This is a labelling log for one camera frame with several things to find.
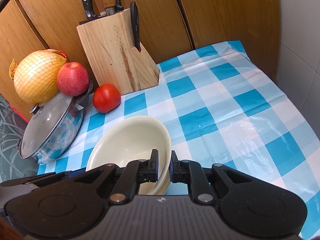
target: bowl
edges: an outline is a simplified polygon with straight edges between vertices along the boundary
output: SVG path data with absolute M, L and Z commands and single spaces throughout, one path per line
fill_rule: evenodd
M 171 140 L 166 127 L 156 118 L 139 115 L 125 119 L 107 130 L 89 157 L 86 171 L 106 163 L 125 167 L 130 161 L 150 159 L 159 152 L 158 181 L 140 185 L 141 195 L 161 195 L 169 186 Z

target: red apple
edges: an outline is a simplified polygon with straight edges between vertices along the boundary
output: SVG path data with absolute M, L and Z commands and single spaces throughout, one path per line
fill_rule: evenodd
M 66 96 L 76 97 L 85 92 L 89 86 L 89 74 L 79 62 L 69 62 L 59 70 L 58 88 Z

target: metal rivet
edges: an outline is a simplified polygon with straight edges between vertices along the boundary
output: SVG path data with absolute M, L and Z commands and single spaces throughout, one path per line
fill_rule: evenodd
M 125 195 L 121 193 L 116 193 L 110 196 L 110 200 L 113 202 L 120 202 L 125 200 Z
M 213 196 L 211 196 L 210 194 L 200 194 L 198 196 L 198 200 L 201 202 L 210 202 L 211 200 L 213 200 Z

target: table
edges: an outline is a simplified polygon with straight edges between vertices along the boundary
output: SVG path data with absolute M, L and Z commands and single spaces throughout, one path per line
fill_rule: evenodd
M 320 141 L 242 44 L 213 44 L 158 66 L 157 87 L 122 96 L 107 114 L 90 104 L 68 150 L 38 173 L 85 167 L 103 132 L 131 116 L 151 115 L 168 129 L 180 160 L 223 163 L 296 193 L 308 207 L 302 237 L 320 234 Z M 185 185 L 167 191 L 183 193 Z

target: red tomato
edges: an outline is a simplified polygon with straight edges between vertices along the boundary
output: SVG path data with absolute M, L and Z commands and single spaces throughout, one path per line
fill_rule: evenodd
M 93 94 L 93 105 L 100 113 L 107 113 L 119 106 L 121 95 L 119 90 L 111 85 L 104 84 L 96 89 Z

